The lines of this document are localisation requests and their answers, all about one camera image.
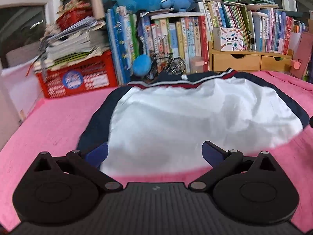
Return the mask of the row of books left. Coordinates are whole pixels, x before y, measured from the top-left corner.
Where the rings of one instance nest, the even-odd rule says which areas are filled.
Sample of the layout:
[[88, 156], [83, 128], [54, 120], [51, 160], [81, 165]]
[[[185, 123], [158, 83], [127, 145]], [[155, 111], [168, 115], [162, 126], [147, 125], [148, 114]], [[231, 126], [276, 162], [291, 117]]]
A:
[[209, 71], [209, 41], [206, 18], [198, 6], [195, 11], [162, 9], [132, 13], [124, 6], [108, 9], [106, 24], [117, 82], [126, 84], [144, 79], [133, 74], [134, 60], [143, 54], [181, 57], [184, 74]]

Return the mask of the red plastic crate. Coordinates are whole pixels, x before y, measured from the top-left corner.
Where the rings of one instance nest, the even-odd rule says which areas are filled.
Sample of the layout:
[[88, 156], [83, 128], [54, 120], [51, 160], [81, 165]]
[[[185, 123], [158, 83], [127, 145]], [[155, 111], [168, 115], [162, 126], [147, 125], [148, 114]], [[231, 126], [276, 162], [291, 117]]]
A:
[[111, 51], [77, 64], [35, 73], [45, 98], [62, 98], [118, 86]]

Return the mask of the white colourful card box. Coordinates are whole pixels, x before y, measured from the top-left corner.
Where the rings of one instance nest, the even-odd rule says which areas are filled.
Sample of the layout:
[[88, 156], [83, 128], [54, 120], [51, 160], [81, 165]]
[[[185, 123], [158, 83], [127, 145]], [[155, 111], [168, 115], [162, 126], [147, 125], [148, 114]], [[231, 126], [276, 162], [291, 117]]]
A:
[[213, 48], [221, 52], [243, 51], [243, 30], [236, 28], [214, 28]]

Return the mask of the wooden drawer organizer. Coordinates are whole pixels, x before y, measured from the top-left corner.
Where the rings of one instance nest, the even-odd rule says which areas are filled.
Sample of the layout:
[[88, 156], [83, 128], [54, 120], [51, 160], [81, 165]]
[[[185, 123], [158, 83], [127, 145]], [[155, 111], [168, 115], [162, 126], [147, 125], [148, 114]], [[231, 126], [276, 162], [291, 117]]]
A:
[[213, 48], [209, 42], [209, 70], [223, 72], [228, 68], [239, 72], [274, 71], [288, 72], [290, 70], [293, 50], [286, 55], [274, 52], [256, 52], [244, 50], [241, 52], [221, 52]]

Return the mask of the pink bunny towel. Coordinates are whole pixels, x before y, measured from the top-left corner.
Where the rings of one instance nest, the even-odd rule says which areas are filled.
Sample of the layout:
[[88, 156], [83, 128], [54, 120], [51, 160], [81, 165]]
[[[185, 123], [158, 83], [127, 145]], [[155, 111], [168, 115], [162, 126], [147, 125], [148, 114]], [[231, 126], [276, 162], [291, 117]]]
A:
[[[38, 153], [48, 151], [53, 156], [64, 156], [75, 149], [91, 116], [110, 92], [111, 89], [102, 89], [37, 102], [34, 111], [1, 150], [1, 225], [5, 229], [10, 231], [20, 222], [12, 196]], [[312, 229], [312, 128], [307, 127], [271, 153], [300, 196], [292, 223], [307, 232]]]

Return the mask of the row of books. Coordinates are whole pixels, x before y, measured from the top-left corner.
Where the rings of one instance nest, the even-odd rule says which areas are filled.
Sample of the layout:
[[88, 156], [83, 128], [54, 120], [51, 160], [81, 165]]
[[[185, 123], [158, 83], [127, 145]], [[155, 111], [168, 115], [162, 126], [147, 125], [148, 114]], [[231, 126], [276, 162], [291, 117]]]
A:
[[117, 82], [126, 84], [144, 79], [133, 74], [134, 60], [143, 54], [181, 57], [184, 74], [209, 71], [209, 41], [206, 18], [198, 6], [195, 11], [162, 9], [132, 13], [124, 6], [108, 9], [106, 24]]
[[285, 11], [226, 1], [200, 1], [198, 8], [206, 18], [209, 42], [213, 43], [214, 28], [236, 28], [243, 30], [243, 51], [288, 53], [294, 20]]

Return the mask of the cardboard tube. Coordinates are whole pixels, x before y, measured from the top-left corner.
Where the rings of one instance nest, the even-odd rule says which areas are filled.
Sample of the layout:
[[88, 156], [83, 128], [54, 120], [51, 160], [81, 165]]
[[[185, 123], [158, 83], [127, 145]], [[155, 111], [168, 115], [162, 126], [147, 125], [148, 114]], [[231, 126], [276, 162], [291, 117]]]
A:
[[90, 0], [93, 17], [96, 20], [102, 20], [105, 17], [102, 0]]

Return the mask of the white paper sheet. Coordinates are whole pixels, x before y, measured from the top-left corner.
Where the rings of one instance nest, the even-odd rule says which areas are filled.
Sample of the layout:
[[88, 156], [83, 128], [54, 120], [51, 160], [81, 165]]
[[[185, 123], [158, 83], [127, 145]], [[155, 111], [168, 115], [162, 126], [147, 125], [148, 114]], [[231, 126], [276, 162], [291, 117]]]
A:
[[34, 59], [24, 64], [2, 69], [1, 76], [10, 98], [24, 121], [33, 111], [36, 103], [43, 98], [43, 92], [33, 70], [27, 74]]

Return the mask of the white and navy jacket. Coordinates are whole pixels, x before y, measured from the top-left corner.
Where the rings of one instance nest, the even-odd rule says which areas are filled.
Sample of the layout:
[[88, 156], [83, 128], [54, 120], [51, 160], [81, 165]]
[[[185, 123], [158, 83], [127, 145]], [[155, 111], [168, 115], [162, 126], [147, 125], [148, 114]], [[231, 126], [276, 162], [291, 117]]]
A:
[[308, 124], [297, 101], [254, 74], [165, 74], [111, 92], [77, 148], [86, 154], [108, 145], [97, 166], [109, 176], [156, 176], [205, 167], [205, 141], [257, 154], [288, 143]]

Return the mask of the row of books right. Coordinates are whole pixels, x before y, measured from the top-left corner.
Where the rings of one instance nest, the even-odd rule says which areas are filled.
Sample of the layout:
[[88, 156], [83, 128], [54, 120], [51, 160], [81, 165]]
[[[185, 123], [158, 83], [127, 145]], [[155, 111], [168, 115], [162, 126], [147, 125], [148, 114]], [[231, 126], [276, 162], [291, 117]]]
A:
[[213, 43], [214, 28], [236, 28], [243, 30], [243, 51], [288, 53], [294, 20], [285, 11], [226, 1], [200, 1], [198, 8], [206, 18], [209, 42]]

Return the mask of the blue plush ball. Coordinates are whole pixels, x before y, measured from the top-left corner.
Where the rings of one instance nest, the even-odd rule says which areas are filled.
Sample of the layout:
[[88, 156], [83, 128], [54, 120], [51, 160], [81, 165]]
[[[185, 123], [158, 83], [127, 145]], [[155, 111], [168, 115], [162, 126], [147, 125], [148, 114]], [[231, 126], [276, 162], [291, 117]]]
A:
[[132, 65], [133, 74], [138, 77], [146, 76], [152, 67], [150, 56], [143, 54], [138, 56]]

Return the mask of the miniature black bicycle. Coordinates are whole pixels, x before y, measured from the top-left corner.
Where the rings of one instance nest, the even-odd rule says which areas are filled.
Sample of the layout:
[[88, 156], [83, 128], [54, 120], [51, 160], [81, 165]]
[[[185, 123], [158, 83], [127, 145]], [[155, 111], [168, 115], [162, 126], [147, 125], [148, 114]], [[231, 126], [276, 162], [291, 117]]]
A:
[[182, 75], [185, 71], [185, 61], [181, 57], [174, 57], [172, 52], [162, 57], [159, 54], [153, 54], [151, 69], [144, 78], [152, 81], [161, 72], [166, 72], [170, 75]]

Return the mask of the stack of papers and books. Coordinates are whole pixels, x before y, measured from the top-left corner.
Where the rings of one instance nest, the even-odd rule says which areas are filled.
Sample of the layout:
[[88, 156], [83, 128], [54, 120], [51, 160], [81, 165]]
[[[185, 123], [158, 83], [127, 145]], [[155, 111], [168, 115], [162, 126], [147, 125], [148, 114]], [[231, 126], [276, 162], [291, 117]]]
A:
[[40, 40], [39, 55], [30, 68], [35, 72], [57, 70], [96, 56], [110, 49], [106, 23], [88, 16], [64, 31], [55, 25]]

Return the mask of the small red basket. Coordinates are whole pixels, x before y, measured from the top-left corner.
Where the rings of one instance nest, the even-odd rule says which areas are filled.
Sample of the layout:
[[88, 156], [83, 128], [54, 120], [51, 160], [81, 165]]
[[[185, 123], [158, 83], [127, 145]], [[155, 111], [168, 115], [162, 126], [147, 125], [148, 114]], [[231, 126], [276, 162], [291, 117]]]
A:
[[74, 8], [61, 15], [56, 20], [56, 24], [61, 31], [64, 31], [88, 16], [93, 16], [91, 7]]

